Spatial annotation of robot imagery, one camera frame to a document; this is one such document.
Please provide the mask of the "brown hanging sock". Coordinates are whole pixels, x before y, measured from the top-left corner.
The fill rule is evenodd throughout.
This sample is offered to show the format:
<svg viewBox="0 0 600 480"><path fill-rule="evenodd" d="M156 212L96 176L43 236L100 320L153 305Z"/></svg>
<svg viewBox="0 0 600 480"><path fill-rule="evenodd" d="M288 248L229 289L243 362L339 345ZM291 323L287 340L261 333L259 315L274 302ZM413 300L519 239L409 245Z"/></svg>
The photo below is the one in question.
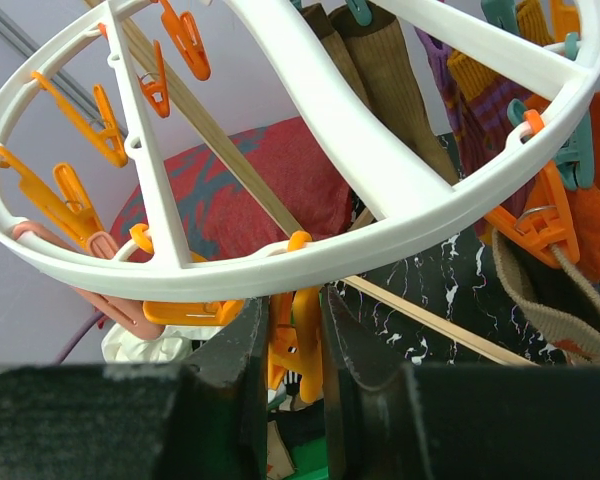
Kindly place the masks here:
<svg viewBox="0 0 600 480"><path fill-rule="evenodd" d="M354 61L341 35L331 25L323 6L320 3L316 3L307 7L301 7L300 14L319 39L348 85L364 105L370 108L371 103L368 94Z"/></svg>
<svg viewBox="0 0 600 480"><path fill-rule="evenodd" d="M453 185L456 169L433 134L396 16L372 4L372 21L359 25L343 6L328 19L344 45L338 65L347 83L381 123Z"/></svg>

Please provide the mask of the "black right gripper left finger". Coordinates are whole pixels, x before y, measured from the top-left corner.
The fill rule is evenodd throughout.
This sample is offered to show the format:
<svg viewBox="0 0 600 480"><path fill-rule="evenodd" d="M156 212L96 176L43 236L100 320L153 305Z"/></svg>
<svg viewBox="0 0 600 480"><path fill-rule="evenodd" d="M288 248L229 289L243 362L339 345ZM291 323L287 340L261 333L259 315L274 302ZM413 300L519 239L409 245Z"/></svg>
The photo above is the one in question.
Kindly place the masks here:
<svg viewBox="0 0 600 480"><path fill-rule="evenodd" d="M0 479L262 479L269 302L187 359L0 367Z"/></svg>

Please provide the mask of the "orange clothes clip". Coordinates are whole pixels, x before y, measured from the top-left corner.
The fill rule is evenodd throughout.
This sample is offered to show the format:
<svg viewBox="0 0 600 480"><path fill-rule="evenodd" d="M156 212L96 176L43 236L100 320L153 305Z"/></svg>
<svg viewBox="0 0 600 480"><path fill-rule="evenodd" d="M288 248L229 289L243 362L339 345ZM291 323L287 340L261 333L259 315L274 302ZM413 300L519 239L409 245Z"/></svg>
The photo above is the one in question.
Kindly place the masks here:
<svg viewBox="0 0 600 480"><path fill-rule="evenodd" d="M305 403L318 400L323 387L320 290L275 294L269 304L267 386L276 390L288 371L298 373Z"/></svg>

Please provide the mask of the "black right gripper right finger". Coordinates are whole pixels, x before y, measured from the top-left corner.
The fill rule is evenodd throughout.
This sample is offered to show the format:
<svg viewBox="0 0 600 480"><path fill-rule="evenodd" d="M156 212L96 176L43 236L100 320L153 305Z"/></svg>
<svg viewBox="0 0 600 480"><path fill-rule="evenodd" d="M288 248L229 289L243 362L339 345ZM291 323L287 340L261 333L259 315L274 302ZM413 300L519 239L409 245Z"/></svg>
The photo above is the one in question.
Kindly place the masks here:
<svg viewBox="0 0 600 480"><path fill-rule="evenodd" d="M600 367L416 366L321 298L333 479L600 479Z"/></svg>

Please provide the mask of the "metal rack rod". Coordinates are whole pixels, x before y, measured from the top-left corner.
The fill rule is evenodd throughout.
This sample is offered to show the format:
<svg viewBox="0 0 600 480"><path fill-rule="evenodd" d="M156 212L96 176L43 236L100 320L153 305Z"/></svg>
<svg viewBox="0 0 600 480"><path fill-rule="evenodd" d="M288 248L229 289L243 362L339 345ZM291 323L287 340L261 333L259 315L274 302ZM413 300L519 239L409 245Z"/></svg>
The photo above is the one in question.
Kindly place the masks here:
<svg viewBox="0 0 600 480"><path fill-rule="evenodd" d="M93 42L95 39L102 36L97 24L90 25L82 32L77 33L71 38L71 41L83 42L83 45L75 50L78 53L84 49L87 45ZM25 66L32 56L35 56L41 45L36 43L33 38L24 31L3 9L0 8L0 38L10 46L16 53L22 56L24 60L23 66ZM94 96L87 92L79 82L69 75L63 68L62 65L67 63L68 60L62 60L59 66L56 68L54 75L56 79L53 81L53 85L59 90L64 96L73 104L73 106L83 114L83 117L89 121L89 126L96 132L100 132L105 128L105 122L102 119L102 115L96 105ZM0 120L0 128L7 127L7 133L5 139L7 139L13 129L14 123L11 125L2 124ZM0 143L4 144L2 140L3 134L0 133Z"/></svg>

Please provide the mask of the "purple yellow hanging sock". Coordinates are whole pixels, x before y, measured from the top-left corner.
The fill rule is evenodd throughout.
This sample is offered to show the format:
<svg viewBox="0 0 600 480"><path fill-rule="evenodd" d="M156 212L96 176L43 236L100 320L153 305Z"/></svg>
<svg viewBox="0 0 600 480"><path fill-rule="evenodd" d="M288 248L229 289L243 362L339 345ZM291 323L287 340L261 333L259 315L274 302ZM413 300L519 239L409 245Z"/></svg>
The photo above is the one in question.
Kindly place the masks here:
<svg viewBox="0 0 600 480"><path fill-rule="evenodd" d="M522 37L540 46L554 43L539 1L521 1L516 17ZM497 156L513 126L507 117L512 100L532 94L470 58L465 53L414 27L425 49L434 82L444 103L464 176ZM502 206L515 217L523 213L534 180L527 182Z"/></svg>

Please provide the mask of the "orange hanging sock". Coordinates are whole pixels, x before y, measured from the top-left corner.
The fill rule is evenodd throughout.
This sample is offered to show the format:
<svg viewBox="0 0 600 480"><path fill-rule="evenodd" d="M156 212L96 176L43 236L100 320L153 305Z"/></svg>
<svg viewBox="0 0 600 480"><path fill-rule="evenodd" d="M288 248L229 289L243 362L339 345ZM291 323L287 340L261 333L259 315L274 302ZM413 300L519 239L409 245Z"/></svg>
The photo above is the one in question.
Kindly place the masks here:
<svg viewBox="0 0 600 480"><path fill-rule="evenodd" d="M577 267L600 280L600 91L576 130L555 157L579 246Z"/></svg>

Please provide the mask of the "green plastic bin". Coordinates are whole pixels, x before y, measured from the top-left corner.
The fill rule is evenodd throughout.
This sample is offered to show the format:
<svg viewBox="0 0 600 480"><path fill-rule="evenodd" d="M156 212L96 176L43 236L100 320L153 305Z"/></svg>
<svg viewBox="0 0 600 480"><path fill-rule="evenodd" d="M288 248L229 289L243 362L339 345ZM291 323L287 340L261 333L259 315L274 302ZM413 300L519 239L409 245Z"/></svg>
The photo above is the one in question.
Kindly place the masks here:
<svg viewBox="0 0 600 480"><path fill-rule="evenodd" d="M316 480L328 479L326 441L312 440L288 450L295 466L295 473L285 479Z"/></svg>

